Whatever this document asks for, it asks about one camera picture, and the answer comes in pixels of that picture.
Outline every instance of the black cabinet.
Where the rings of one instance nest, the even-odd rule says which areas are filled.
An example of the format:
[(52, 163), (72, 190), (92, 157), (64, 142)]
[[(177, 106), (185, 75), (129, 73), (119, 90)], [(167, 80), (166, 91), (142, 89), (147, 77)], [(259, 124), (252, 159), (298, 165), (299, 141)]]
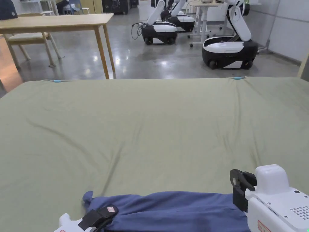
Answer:
[(130, 0), (102, 0), (104, 13), (127, 14), (131, 8)]

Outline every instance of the chair seat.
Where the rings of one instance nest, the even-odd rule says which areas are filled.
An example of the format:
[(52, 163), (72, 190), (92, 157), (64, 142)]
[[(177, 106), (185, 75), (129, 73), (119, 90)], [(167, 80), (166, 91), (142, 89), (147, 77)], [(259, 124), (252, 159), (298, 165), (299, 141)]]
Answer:
[(8, 41), (14, 42), (14, 41), (26, 41), (26, 40), (37, 40), (37, 39), (43, 39), (42, 33), (23, 33), (23, 34), (17, 34), (14, 36), (11, 36)]

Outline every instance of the red label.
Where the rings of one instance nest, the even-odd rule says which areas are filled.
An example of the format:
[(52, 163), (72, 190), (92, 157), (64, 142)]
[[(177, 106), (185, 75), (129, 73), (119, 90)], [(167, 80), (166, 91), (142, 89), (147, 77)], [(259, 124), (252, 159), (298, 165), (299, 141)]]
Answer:
[(266, 226), (263, 225), (262, 222), (257, 221), (257, 227), (261, 232), (271, 232)]

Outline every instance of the chair leg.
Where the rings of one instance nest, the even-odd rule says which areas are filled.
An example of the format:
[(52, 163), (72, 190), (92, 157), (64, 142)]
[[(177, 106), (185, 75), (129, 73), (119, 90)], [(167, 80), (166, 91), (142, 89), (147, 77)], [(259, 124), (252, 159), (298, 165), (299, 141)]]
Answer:
[(59, 50), (58, 50), (58, 48), (57, 48), (57, 45), (56, 45), (56, 43), (55, 43), (55, 41), (54, 41), (54, 38), (53, 38), (52, 34), (51, 34), (51, 33), (48, 33), (48, 35), (49, 35), (49, 37), (50, 37), (50, 41), (52, 42), (52, 45), (53, 45), (53, 47), (54, 47), (54, 50), (55, 50), (55, 52), (56, 52), (56, 54), (57, 54), (58, 59), (61, 59), (62, 56), (61, 56), (60, 53), (59, 53)]
[(52, 55), (50, 53), (50, 49), (48, 47), (48, 43), (47, 43), (47, 39), (46, 39), (46, 36), (45, 36), (45, 33), (42, 32), (42, 35), (43, 35), (43, 39), (44, 39), (44, 43), (45, 43), (45, 47), (46, 47), (46, 52), (47, 52), (47, 55), (48, 55), (48, 59), (49, 59), (49, 63), (50, 63), (50, 67), (55, 67), (55, 63), (53, 61), (53, 58), (52, 58)]
[(23, 55), (25, 56), (26, 60), (31, 60), (30, 56), (28, 55), (27, 51), (25, 50), (25, 48), (22, 45), (18, 45), (20, 50), (22, 51)]
[(3, 35), (3, 36), (4, 36), (4, 39), (5, 39), (6, 43), (7, 43), (7, 46), (8, 46), (8, 48), (9, 48), (9, 51), (10, 51), (10, 53), (11, 53), (11, 55), (12, 55), (14, 64), (15, 64), (16, 68), (19, 69), (19, 68), (20, 68), (20, 65), (19, 65), (18, 59), (17, 59), (17, 57), (16, 57), (15, 51), (14, 51), (14, 49), (12, 48), (12, 45), (8, 42), (7, 36), (6, 36), (6, 35)]

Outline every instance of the blue clip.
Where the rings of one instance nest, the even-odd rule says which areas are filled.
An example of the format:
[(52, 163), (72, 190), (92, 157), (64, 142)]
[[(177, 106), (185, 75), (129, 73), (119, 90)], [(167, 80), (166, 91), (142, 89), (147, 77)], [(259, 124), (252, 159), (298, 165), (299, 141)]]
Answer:
[(234, 80), (241, 80), (241, 79), (244, 79), (245, 77), (244, 76), (234, 76), (232, 77)]

